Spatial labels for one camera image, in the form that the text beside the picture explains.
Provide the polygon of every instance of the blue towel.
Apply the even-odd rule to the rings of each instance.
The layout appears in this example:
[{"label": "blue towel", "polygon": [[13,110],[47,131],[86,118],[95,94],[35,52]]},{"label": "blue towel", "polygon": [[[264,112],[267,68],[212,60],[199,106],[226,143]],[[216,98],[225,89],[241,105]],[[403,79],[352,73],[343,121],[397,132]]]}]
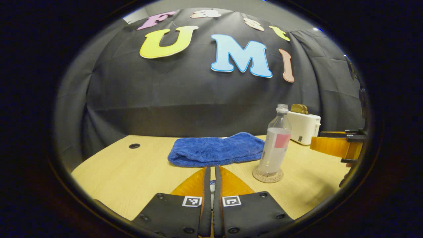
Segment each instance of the blue towel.
[{"label": "blue towel", "polygon": [[240,132],[231,137],[180,138],[168,160],[182,167],[204,167],[255,161],[261,158],[264,141]]}]

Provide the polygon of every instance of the wooden table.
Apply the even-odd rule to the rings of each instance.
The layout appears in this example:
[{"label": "wooden table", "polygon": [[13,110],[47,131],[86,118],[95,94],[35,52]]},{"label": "wooden table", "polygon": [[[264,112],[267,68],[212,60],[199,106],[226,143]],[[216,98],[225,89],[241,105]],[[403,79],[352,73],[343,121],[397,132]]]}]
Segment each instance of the wooden table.
[{"label": "wooden table", "polygon": [[[257,137],[264,140],[266,136]],[[133,220],[154,194],[170,193],[199,170],[169,163],[167,157],[177,139],[126,136],[85,160],[72,176],[91,198]],[[131,144],[141,146],[130,149]],[[284,177],[280,182],[257,181],[252,172],[259,161],[223,167],[254,191],[268,191],[288,215],[296,219],[339,190],[339,183],[349,170],[340,160],[290,141],[281,166]],[[211,180],[214,179],[212,167]]]}]

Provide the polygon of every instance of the letter m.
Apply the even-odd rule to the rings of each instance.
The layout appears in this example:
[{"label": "letter m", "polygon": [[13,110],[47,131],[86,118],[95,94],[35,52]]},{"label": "letter m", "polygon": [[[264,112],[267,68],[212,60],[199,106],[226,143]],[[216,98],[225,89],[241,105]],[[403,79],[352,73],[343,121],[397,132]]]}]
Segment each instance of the letter m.
[{"label": "letter m", "polygon": [[250,72],[260,77],[272,77],[272,72],[267,65],[266,46],[260,42],[250,41],[243,49],[231,36],[212,35],[216,40],[216,62],[211,64],[211,69],[218,72],[232,72],[234,66],[229,63],[229,56],[232,57],[238,69],[244,73],[247,70],[250,60],[253,66]]}]

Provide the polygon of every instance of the plastic water bottle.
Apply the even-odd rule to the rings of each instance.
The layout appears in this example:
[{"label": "plastic water bottle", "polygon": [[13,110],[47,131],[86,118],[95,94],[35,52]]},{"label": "plastic water bottle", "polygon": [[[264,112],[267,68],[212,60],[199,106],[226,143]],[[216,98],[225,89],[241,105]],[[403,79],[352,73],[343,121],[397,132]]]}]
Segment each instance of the plastic water bottle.
[{"label": "plastic water bottle", "polygon": [[267,127],[263,155],[258,166],[258,172],[263,176],[275,175],[282,164],[283,157],[285,157],[292,130],[286,116],[288,111],[288,105],[278,104],[276,117]]}]

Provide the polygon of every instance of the black fabric backdrop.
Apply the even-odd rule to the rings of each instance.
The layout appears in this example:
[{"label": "black fabric backdrop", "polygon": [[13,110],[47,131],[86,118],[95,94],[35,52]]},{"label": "black fabric backdrop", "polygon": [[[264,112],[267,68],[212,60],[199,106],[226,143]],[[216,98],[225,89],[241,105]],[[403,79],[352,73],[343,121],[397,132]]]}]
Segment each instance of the black fabric backdrop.
[{"label": "black fabric backdrop", "polygon": [[[67,169],[128,134],[145,136],[231,136],[245,131],[266,134],[278,103],[300,103],[321,116],[321,130],[363,126],[359,84],[349,75],[342,51],[321,31],[287,32],[283,26],[240,12],[216,9],[220,17],[190,18],[195,11],[175,10],[156,26],[136,31],[146,19],[123,20],[104,29],[81,50],[65,73],[55,106],[55,142]],[[264,32],[243,18],[259,22]],[[140,56],[145,35],[170,29],[160,46],[173,44],[181,26],[198,26],[190,45],[162,58]],[[269,26],[287,33],[278,37]],[[272,78],[212,71],[216,61],[213,34],[266,45]],[[294,83],[282,78],[282,56],[291,54]]]}]

